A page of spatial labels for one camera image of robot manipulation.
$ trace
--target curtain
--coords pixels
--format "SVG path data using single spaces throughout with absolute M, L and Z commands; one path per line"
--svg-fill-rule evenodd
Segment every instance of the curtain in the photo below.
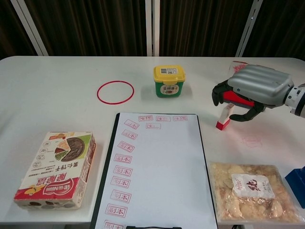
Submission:
M 15 55 L 37 55 L 10 0 L 0 0 L 0 60 Z
M 305 61 L 305 1 L 264 0 L 243 56 Z
M 49 55 L 146 56 L 145 0 L 25 0 Z
M 161 56 L 235 56 L 253 0 L 162 0 Z

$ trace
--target cardboard box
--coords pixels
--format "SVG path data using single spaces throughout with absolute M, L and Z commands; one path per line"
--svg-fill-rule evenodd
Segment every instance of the cardboard box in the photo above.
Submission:
M 48 132 L 14 201 L 26 209 L 77 209 L 95 150 L 92 132 Z

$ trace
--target red ring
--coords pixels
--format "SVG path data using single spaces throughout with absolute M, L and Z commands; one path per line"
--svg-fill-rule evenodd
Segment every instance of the red ring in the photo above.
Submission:
M 123 101 L 116 102 L 116 103 L 109 103 L 109 102 L 107 102 L 107 101 L 102 100 L 102 99 L 100 98 L 100 96 L 99 96 L 100 90 L 101 90 L 104 86 L 106 86 L 107 84 L 110 84 L 110 83 L 125 83 L 125 84 L 129 85 L 129 86 L 132 88 L 132 94 L 131 94 L 131 96 L 129 96 L 127 99 L 125 99 L 125 100 L 123 100 Z M 114 80 L 114 81 L 110 81 L 110 82 L 104 83 L 102 86 L 99 87 L 99 89 L 97 90 L 97 93 L 96 93 L 97 98 L 98 98 L 102 103 L 109 104 L 109 105 L 123 104 L 123 103 L 127 102 L 128 100 L 130 100 L 130 99 L 133 97 L 133 94 L 134 94 L 134 88 L 133 88 L 133 86 L 132 86 L 130 83 L 128 83 L 128 82 L 126 82 L 126 81 L 121 81 L 121 80 Z

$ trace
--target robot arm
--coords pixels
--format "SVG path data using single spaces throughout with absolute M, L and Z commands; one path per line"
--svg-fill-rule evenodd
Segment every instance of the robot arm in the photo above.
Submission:
M 291 113 L 305 117 L 305 84 L 294 87 L 289 74 L 260 65 L 247 65 L 230 79 L 218 84 L 212 92 L 214 105 L 224 102 L 223 94 L 234 91 L 238 96 L 253 101 L 246 114 L 233 114 L 230 119 L 244 122 L 253 119 L 265 107 L 274 108 L 283 104 L 291 107 Z

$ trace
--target clipboard clip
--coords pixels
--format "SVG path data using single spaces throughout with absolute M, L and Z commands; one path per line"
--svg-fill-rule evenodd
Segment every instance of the clipboard clip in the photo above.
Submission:
M 173 228 L 162 228 L 162 227 L 135 227 L 135 226 L 127 226 L 126 229 L 182 229 L 180 227 L 173 227 Z

